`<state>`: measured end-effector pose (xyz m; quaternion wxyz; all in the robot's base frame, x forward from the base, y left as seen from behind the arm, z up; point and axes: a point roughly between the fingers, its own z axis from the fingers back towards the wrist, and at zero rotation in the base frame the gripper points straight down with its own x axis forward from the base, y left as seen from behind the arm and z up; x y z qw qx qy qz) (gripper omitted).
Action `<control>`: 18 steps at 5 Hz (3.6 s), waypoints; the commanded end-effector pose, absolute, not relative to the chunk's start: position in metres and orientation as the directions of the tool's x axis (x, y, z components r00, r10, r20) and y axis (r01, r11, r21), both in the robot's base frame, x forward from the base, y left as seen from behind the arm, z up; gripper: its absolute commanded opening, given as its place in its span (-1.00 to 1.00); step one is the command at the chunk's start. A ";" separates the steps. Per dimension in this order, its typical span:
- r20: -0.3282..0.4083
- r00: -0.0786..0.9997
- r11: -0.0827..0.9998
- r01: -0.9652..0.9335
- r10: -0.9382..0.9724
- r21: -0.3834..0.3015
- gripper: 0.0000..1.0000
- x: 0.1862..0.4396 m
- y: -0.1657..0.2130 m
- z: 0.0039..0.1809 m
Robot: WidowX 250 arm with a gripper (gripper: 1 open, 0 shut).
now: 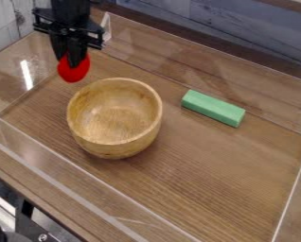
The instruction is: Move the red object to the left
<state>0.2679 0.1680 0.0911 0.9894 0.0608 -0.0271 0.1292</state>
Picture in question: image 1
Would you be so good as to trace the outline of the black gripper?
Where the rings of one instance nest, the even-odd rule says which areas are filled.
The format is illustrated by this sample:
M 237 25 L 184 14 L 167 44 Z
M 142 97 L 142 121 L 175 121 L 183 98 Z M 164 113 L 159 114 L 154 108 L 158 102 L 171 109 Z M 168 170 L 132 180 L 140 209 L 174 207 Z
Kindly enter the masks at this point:
M 49 35 L 56 59 L 67 53 L 69 67 L 81 63 L 87 46 L 102 49 L 104 29 L 89 17 L 89 0 L 51 0 L 49 8 L 33 8 L 35 30 Z

